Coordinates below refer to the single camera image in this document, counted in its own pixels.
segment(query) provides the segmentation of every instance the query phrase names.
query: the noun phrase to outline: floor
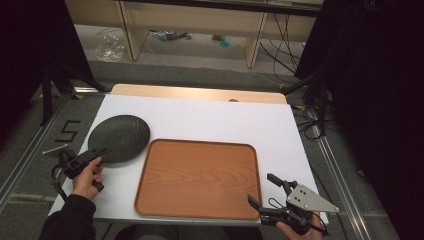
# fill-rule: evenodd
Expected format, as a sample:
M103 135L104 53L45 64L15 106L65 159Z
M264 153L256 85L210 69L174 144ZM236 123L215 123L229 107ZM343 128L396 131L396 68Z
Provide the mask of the floor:
M242 50L244 42L240 38L225 36L225 43L223 44L222 41L213 40L210 35L191 34L191 39L181 38L161 41L152 33L152 36L147 38L139 59L131 61L128 59L120 29L90 26L76 26L76 29L87 59L91 62L103 62L103 60L98 59L99 51L96 51L96 49L104 50L106 37L109 40L119 39L116 40L118 41L117 44L124 49L122 53L117 54L118 62L131 65L134 68L144 65L156 65L189 67L198 71L207 69L226 70L243 74L246 77L253 76L259 81L264 81L264 83L273 85L276 88L283 86L283 84L290 85L290 80L287 79L290 79L290 76L293 75L286 67L275 63L264 49L259 50L255 67L247 68L244 51ZM264 48L273 56L276 56L276 48L274 46L278 47L280 43L280 41L276 40L262 40ZM294 56L301 56L303 44L290 43L290 50ZM281 45L281 50L288 50L285 43ZM277 57L289 68L295 67L289 55L278 53ZM278 76L288 76L288 78L281 81ZM287 96L288 102L293 105L302 105L300 101L302 90L300 89L298 92ZM60 104L60 98L55 98L55 101ZM91 111L93 116L89 116L90 114L86 113L90 112L90 108L98 107L101 101L102 96L95 94L85 96L84 104L79 101L71 101L64 107L64 113L59 118L65 120L75 118L92 119L95 116L95 112ZM9 174L15 172L14 169L16 170L15 167L18 166L16 163L24 159L28 152L27 147L34 144L32 136L35 136L39 129L42 117L41 109L41 92L39 91L34 95L31 109L17 123L10 141L6 146L3 146L0 152L0 160L3 163L0 183L3 184L10 179ZM294 111L298 124L309 121L313 117L311 116L313 113L313 110ZM330 108L327 117L333 119L333 114ZM361 230L358 230L358 227L355 226L355 219L352 219L349 214L345 198L342 196L343 194L341 194L341 190L329 170L328 159L323 154L323 146L320 145L319 141L313 139L316 129L308 128L302 130L302 126L299 126L300 134L306 154L310 159L311 167L317 173L315 177L320 195L327 199L331 198L334 204L340 206L342 210L338 216L335 214L329 215L330 234L326 239L398 239L390 220L373 192L372 186L367 183L366 177L357 173L354 157L349 152L349 146L343 138L343 131L338 127L337 122L333 121L326 125L327 136L325 141L329 143L332 156L335 158L342 173L341 175L346 181L348 194L352 195L351 199L358 208L361 219L365 222L365 232L369 234L367 236L361 236ZM63 126L52 126L49 132L49 139L44 139L43 149L53 148L57 144L54 141L50 141L50 139L58 140L62 138L60 135L61 127ZM83 141L83 131L87 131L88 127L89 125L83 127L82 133L76 136L75 142ZM28 166L17 167L21 168L23 175L16 180L17 183L13 189L13 194L1 211L0 239L36 239L41 224L46 218L56 196L50 186L45 186L50 181L50 169L45 166L51 160L40 156L38 154L40 149L29 149L29 151L37 151L37 156L31 159L32 163ZM128 226L128 224L122 222L113 224L96 222L95 226L99 239L113 239L116 233ZM273 227L262 227L261 230L265 240L284 239L284 236Z

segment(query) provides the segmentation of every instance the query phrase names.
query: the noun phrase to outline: black handle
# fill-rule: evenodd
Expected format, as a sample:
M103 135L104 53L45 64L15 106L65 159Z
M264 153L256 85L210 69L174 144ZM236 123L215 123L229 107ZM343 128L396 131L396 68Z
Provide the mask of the black handle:
M103 190L103 188L105 188L105 186L103 186L103 184L98 183L98 182L96 182L96 181L94 181L94 180L93 180L92 184L93 184L93 186L95 186L95 187L97 188L97 190L98 190L99 192L100 192L100 191L102 191L102 190Z

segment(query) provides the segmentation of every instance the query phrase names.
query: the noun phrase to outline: black round pan lid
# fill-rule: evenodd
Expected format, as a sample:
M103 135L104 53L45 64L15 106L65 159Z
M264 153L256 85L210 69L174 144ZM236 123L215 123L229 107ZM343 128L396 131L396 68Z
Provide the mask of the black round pan lid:
M102 156L102 162L122 163L140 154L150 140L150 128L136 116L118 115L97 125L88 138L88 149L111 150Z

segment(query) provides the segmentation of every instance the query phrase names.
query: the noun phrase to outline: gray carpet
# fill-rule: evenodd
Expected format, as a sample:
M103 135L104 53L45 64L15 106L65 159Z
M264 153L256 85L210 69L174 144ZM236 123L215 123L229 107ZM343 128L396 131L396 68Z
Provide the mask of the gray carpet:
M283 83L273 74L263 74L262 77L247 75L234 71L220 71L212 69L190 69L182 67L165 66L140 66L133 64L120 63L101 63L90 62L93 74L98 82L112 87L116 83L148 84L148 85L167 85L167 86L185 86L217 89L238 89L248 91L278 92L277 85L270 83ZM279 78L294 82L296 79L289 76L279 76ZM80 81L74 81L76 86L85 86ZM302 89L287 96L291 104L301 104ZM72 142L68 144L75 150L79 150L85 139L85 136L91 126L92 121L101 105L102 95L84 95L81 100L71 99L67 102L64 109L61 110L52 129L42 145L42 150L51 149L62 145L56 140L70 139L72 133L63 133L62 128L67 121L67 130L75 131L76 135ZM39 93L34 95L33 105L22 116L16 125L15 134L10 137L7 145L3 146L0 152L3 167L0 172L0 183L3 184L8 173L12 171L14 164L22 155L26 146L28 146L32 136L38 129L41 122L42 98ZM305 120L304 117L296 117L298 123ZM327 138L330 142L334 155L344 177L347 179L349 187L354 195L361 213L364 216L366 225L374 239L398 239L390 220L385 214L379 200L377 199L372 186L368 184L365 178L356 174L356 163L354 156L349 151L348 143L343 138L343 130L335 131L336 124L328 125L333 130L327 131ZM329 174L328 167L323 159L321 149L316 140L306 138L301 134L307 157L311 166L317 173L316 182L320 195L330 197L334 204L341 209L340 218L330 214L328 226L330 235L326 239L345 239L342 226L346 229L348 239L356 239L349 218L346 215L343 204L337 189L334 186L333 179ZM0 239L36 239L45 220L49 208L51 207L51 198L57 194L50 185L50 170L56 164L56 159L43 156L41 153L32 162L25 176L16 188L15 194L0 214ZM34 200L30 196L45 196L46 199ZM97 236L100 239L107 231L109 223L96 222ZM105 239L113 239L116 233L129 224L113 223ZM261 227L265 240L284 239L281 233L273 227Z

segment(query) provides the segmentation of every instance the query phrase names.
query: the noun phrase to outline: metal rail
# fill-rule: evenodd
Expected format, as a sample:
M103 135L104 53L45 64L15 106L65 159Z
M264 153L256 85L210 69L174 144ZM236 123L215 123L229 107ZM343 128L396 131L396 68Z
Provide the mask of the metal rail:
M308 110L308 115L311 118L316 119L315 112L313 110ZM313 127L314 133L316 136L319 136L320 130L318 126ZM340 198L342 200L343 206L346 209L347 216L352 224L353 230L355 231L357 239L371 239L371 235L368 232L367 226L365 224L364 218L359 211L358 206L353 199L352 193L349 190L349 187L341 173L337 160L334 157L334 154L331 150L330 144L327 141L325 136L318 138L318 143L321 148L324 159L327 163L327 166L330 170L330 174L334 180L337 191L339 192Z
M208 1L208 0L123 0L123 2L139 2L163 5L176 5L187 7L203 7L215 9L227 9L249 12L266 12L306 17L318 17L322 15L321 6L313 4L283 6L249 1Z
M47 134L50 132L51 126L56 120L57 115L60 110L65 106L70 98L69 94L62 94L58 102L55 104L55 109L53 110L53 115L46 124L41 126L35 136L33 137L31 143L28 145L27 149L19 159L18 163L15 165L15 168L9 174L5 183L0 189L0 214L3 212L3 209L6 207L6 204L9 200L9 197L15 191L20 180L25 175L29 166L31 165L34 157L39 153L41 145L44 143L44 140Z

